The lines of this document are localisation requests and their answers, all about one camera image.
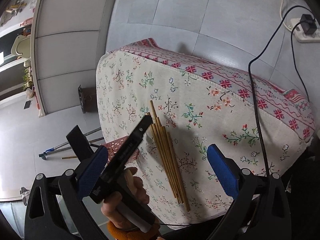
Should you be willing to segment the dark trash bin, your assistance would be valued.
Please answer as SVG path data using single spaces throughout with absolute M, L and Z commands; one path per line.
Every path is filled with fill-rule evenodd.
M 97 93 L 95 87 L 82 88 L 80 85 L 78 87 L 78 96 L 80 100 L 81 110 L 84 114 L 94 113 L 98 111 Z

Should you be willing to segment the bamboo chopstick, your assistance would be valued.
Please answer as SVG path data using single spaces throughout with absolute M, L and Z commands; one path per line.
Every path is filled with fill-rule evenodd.
M 176 191 L 176 195 L 177 195 L 177 199 L 178 199 L 178 202 L 183 204 L 183 200 L 181 198 L 181 195 L 179 193 L 179 189 L 178 189 L 178 182 L 177 182 L 177 178 L 176 178 L 176 174 L 175 174 L 175 170 L 174 170 L 174 165 L 172 163 L 172 158 L 171 158 L 171 154 L 170 154 L 170 149 L 169 149 L 169 144 L 168 144 L 168 141 L 167 141 L 167 136 L 166 136 L 166 130 L 165 130 L 165 127 L 164 126 L 161 126 L 160 127 L 161 129 L 161 136 L 162 136 L 162 139 L 163 139 L 163 143 L 164 143 L 164 147 L 165 147 L 165 151 L 166 151 L 166 155 L 167 155 L 167 159 L 168 159 L 168 163 L 169 163 L 169 170 L 170 172 L 172 173 L 172 179 L 174 181 L 174 184 L 175 184 L 175 191 Z
M 180 195 L 178 181 L 176 178 L 174 166 L 172 164 L 171 152 L 170 152 L 170 148 L 169 148 L 169 142 L 168 142 L 166 130 L 165 130 L 165 127 L 161 125 L 159 117 L 156 118 L 156 124 L 157 124 L 158 131 L 161 135 L 162 146 L 164 147 L 165 158 L 166 158 L 166 162 L 168 163 L 167 167 L 169 169 L 169 173 L 171 176 L 172 185 L 174 187 L 175 195 L 176 195 L 178 203 L 182 204 L 182 197 Z
M 160 159 L 161 159 L 161 162 L 162 162 L 162 166 L 163 166 L 163 169 L 164 169 L 164 172 L 167 176 L 167 179 L 168 179 L 168 182 L 169 182 L 169 185 L 171 187 L 171 190 L 172 190 L 172 193 L 174 195 L 174 197 L 176 198 L 176 193 L 174 191 L 174 185 L 172 184 L 172 181 L 171 181 L 171 178 L 170 178 L 170 174 L 169 174 L 169 171 L 167 169 L 167 166 L 166 166 L 166 163 L 165 163 L 165 159 L 164 159 L 164 153 L 162 151 L 162 146 L 161 146 L 161 143 L 159 142 L 159 137 L 158 137 L 158 134 L 157 134 L 157 129 L 155 127 L 155 124 L 152 123 L 150 125 L 150 129 L 151 129 L 151 133 L 152 133 L 152 137 L 153 137 L 153 140 L 155 142 L 155 145 L 157 147 L 157 151 L 158 151 L 158 154 L 160 156 Z
M 177 158 L 176 158 L 176 154 L 175 154 L 175 151 L 174 151 L 174 147 L 172 145 L 172 140 L 171 140 L 170 133 L 166 132 L 166 136 L 167 136 L 167 141 L 168 141 L 168 144 L 169 144 L 172 163 L 174 165 L 174 170 L 175 170 L 175 174 L 176 174 L 176 178 L 177 178 L 177 182 L 178 182 L 179 193 L 180 193 L 181 198 L 183 200 L 183 204 L 185 205 L 186 211 L 189 212 L 190 211 L 190 205 L 189 205 L 187 194 L 186 194 L 186 191 L 185 191 L 185 188 L 184 188 L 184 185 L 183 185 L 183 180 L 182 180 L 182 176 L 181 176 L 181 173 L 180 173 L 180 169 L 178 168 Z

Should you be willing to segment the bamboo chopstick longest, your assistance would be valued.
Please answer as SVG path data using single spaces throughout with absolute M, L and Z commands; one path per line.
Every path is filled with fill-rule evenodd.
M 171 174 L 171 169 L 170 169 L 170 166 L 169 166 L 169 163 L 168 163 L 168 159 L 167 159 L 167 152 L 165 150 L 165 147 L 164 147 L 164 143 L 163 143 L 163 140 L 162 140 L 162 134 L 161 134 L 161 130 L 160 130 L 160 127 L 157 123 L 157 114 L 156 114 L 156 111 L 155 111 L 155 108 L 154 108 L 154 105 L 153 105 L 153 101 L 150 100 L 150 106 L 151 106 L 151 110 L 152 110 L 152 117 L 153 117 L 153 126 L 154 126 L 154 130 L 155 130 L 155 135 L 157 137 L 157 141 L 158 141 L 158 144 L 159 144 L 159 148 L 160 148 L 160 153 L 161 153 L 161 158 L 162 158 L 162 161 L 163 161 L 163 165 L 164 165 L 164 169 L 165 169 L 165 172 L 167 174 L 167 178 L 168 178 L 168 181 L 169 181 L 169 184 L 172 188 L 172 191 L 174 193 L 174 196 L 176 199 L 178 199 L 178 194 L 177 194 L 177 191 L 176 191 L 176 185 L 175 185 L 175 181 L 174 181 L 174 178 Z

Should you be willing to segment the floral tablecloth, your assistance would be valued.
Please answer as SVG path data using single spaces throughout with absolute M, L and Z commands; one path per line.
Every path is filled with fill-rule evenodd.
M 295 89 L 159 48 L 150 38 L 103 55 L 96 85 L 107 142 L 129 135 L 146 113 L 152 114 L 153 101 L 170 133 L 190 211 L 172 193 L 151 131 L 132 165 L 152 211 L 173 229 L 224 215 L 232 203 L 208 162 L 209 145 L 254 174 L 283 174 L 316 129 L 310 103 Z

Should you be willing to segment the pink perforated utensil holder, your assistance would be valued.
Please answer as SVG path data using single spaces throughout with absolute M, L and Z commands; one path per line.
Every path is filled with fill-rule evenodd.
M 108 142 L 106 144 L 103 144 L 103 146 L 105 146 L 107 148 L 107 151 L 108 151 L 108 161 L 107 161 L 107 163 L 109 163 L 114 158 L 114 156 L 119 151 L 119 149 L 121 148 L 121 146 L 127 140 L 128 137 L 129 136 L 126 135 L 126 136 L 118 138 L 118 139 L 116 139 L 114 141 L 111 141 L 111 142 Z M 130 163 L 133 163 L 134 161 L 136 161 L 138 155 L 139 155 L 139 149 L 136 149 L 135 152 L 133 153 L 133 155 L 131 155 L 131 157 L 127 161 L 127 164 L 130 164 Z

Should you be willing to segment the black power adapter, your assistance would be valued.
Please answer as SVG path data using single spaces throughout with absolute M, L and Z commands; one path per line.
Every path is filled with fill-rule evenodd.
M 317 30 L 315 18 L 310 14 L 303 14 L 300 18 L 300 25 L 305 35 L 313 35 Z

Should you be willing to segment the beige cutting board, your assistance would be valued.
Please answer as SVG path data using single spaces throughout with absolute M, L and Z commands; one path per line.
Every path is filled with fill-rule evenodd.
M 28 59 L 31 52 L 30 45 L 30 36 L 18 35 L 15 38 L 14 44 L 12 45 L 11 54 L 17 57 Z

